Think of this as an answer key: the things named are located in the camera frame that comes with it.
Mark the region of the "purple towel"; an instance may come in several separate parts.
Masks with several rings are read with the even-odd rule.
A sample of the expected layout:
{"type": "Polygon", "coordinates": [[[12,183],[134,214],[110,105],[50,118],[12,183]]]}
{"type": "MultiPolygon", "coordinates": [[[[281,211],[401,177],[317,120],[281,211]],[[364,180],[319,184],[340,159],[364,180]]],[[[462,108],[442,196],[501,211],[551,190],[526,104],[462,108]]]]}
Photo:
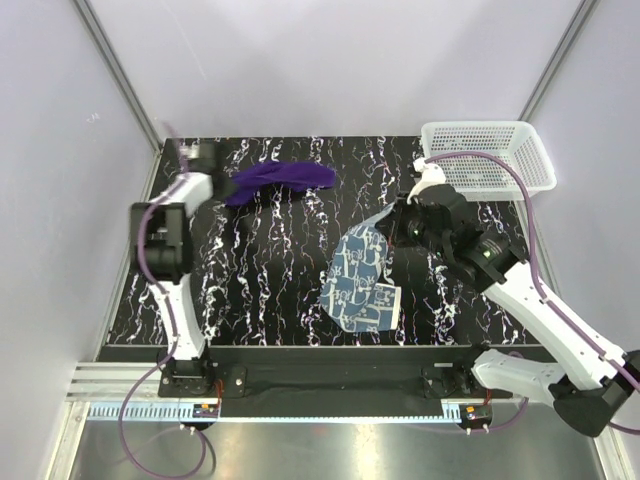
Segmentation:
{"type": "Polygon", "coordinates": [[[240,207],[249,203],[263,187],[281,185],[295,192],[328,189],[335,185],[333,169],[313,162],[269,161],[236,172],[231,180],[236,186],[225,204],[240,207]]]}

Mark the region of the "blue white patterned towel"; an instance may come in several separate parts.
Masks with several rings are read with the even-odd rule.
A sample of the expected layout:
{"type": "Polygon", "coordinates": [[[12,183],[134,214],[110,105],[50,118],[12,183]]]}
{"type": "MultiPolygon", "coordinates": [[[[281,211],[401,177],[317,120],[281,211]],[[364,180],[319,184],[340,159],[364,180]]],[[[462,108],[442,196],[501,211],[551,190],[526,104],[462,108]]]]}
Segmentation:
{"type": "Polygon", "coordinates": [[[393,207],[389,204],[350,227],[330,262],[319,303],[347,333],[386,332],[398,326],[402,289],[380,281],[389,243],[376,228],[379,221],[392,213],[393,207]]]}

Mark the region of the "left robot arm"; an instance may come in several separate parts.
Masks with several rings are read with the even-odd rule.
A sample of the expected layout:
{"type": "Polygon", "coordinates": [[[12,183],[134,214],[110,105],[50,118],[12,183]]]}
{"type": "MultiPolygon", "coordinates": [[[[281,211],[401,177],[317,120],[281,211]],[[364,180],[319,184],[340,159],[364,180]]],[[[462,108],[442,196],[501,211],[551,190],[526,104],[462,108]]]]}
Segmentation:
{"type": "Polygon", "coordinates": [[[145,276],[159,308],[170,357],[203,355],[204,335],[191,295],[194,246],[190,220],[204,203],[223,202],[236,186],[225,173],[220,143],[201,140],[177,148],[180,172],[161,193],[130,207],[130,265],[145,276]]]}

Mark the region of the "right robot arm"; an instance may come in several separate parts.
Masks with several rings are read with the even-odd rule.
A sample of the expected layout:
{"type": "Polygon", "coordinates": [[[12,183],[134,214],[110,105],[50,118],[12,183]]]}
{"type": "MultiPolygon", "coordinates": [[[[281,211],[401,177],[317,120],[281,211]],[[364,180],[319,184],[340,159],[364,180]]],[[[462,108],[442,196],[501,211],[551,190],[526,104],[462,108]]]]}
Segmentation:
{"type": "Polygon", "coordinates": [[[399,194],[377,225],[394,247],[430,250],[462,284],[516,317],[553,358],[543,363],[474,345],[452,367],[463,395],[485,389],[526,397],[595,438],[638,391],[638,352],[620,349],[587,325],[540,280],[533,257],[482,229],[452,186],[399,194]]]}

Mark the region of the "white plastic basket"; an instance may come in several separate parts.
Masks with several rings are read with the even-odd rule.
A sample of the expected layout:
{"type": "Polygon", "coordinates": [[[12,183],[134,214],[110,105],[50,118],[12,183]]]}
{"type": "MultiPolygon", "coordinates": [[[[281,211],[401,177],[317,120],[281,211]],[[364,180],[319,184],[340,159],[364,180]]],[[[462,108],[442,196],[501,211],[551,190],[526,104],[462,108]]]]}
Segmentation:
{"type": "Polygon", "coordinates": [[[535,128],[521,121],[429,122],[421,128],[423,156],[470,201],[521,201],[513,170],[530,196],[550,191],[556,174],[535,128]]]}

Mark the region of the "black marble pattern mat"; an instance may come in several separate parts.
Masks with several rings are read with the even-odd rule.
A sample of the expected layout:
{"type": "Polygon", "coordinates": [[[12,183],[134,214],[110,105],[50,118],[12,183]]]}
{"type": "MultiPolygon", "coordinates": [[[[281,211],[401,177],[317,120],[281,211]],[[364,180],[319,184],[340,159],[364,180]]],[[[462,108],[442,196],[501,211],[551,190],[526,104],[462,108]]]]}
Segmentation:
{"type": "Polygon", "coordinates": [[[398,326],[349,334],[318,303],[341,236],[413,182],[413,136],[224,138],[229,172],[265,161],[314,161],[334,170],[328,190],[276,188],[252,204],[202,205],[190,230],[194,307],[210,345],[428,346],[531,344],[504,309],[458,282],[422,249],[390,252],[382,281],[402,290],[398,326]]]}

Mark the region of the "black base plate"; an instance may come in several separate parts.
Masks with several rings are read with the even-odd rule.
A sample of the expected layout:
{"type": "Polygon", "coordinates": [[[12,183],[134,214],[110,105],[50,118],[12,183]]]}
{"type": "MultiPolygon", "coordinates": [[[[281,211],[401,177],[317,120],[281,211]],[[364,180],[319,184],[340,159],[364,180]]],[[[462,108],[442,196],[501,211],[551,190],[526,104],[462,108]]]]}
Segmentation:
{"type": "Polygon", "coordinates": [[[341,393],[447,398],[456,391],[474,396],[461,371],[487,345],[409,347],[213,347],[191,360],[158,353],[160,385],[175,396],[224,399],[341,393]]]}

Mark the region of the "aluminium frame rail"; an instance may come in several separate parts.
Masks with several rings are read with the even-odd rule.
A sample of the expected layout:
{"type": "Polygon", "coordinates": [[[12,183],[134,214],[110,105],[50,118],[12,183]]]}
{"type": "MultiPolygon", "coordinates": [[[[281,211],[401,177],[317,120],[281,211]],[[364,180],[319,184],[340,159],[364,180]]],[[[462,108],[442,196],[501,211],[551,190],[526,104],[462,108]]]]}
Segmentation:
{"type": "MultiPolygon", "coordinates": [[[[463,369],[457,377],[471,380],[479,388],[474,396],[464,396],[460,391],[456,391],[451,396],[440,399],[480,399],[486,391],[494,390],[501,397],[527,396],[538,403],[551,403],[557,395],[600,389],[609,383],[611,376],[607,365],[600,358],[597,358],[592,365],[563,366],[556,362],[538,362],[490,350],[481,354],[479,359],[472,360],[470,367],[463,369]]],[[[160,385],[160,380],[159,367],[154,364],[81,364],[74,372],[68,395],[74,399],[91,400],[117,400],[130,395],[133,399],[142,401],[153,398],[165,400],[209,398],[214,394],[213,392],[195,397],[171,395],[167,388],[160,385]]],[[[320,400],[373,396],[341,393],[312,397],[308,394],[293,394],[241,400],[279,402],[286,397],[320,400]]]]}

